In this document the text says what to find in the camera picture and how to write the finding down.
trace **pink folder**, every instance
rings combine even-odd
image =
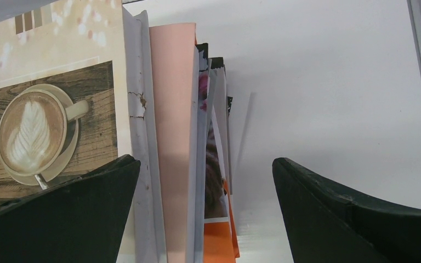
[[[169,263],[187,262],[192,256],[194,196],[190,188],[193,161],[193,89],[196,24],[150,28],[152,78],[161,177],[164,226]]]

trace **book cover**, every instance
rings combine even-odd
[[[157,148],[170,263],[194,252],[198,61],[196,24],[150,28]]]
[[[55,185],[138,155],[123,16],[121,0],[59,0],[0,22],[0,203],[40,191],[34,175]],[[129,218],[120,253],[133,233]]]

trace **white wall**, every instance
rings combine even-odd
[[[242,262],[289,262],[271,162],[288,157],[421,208],[421,79],[403,0],[146,0],[150,24],[197,22],[229,86],[255,92],[234,202]]]

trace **picture of coffee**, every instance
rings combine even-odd
[[[107,61],[0,88],[0,204],[118,157],[112,69]]]
[[[18,173],[36,173],[58,154],[66,122],[58,102],[29,92],[9,104],[0,126],[3,162]]]

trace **latte art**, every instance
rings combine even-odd
[[[7,141],[9,162],[25,173],[34,173],[48,157],[50,129],[44,108],[37,101],[27,101],[20,126]]]
[[[42,92],[20,95],[0,122],[2,162],[25,176],[40,173],[60,153],[65,129],[65,116],[53,97]]]

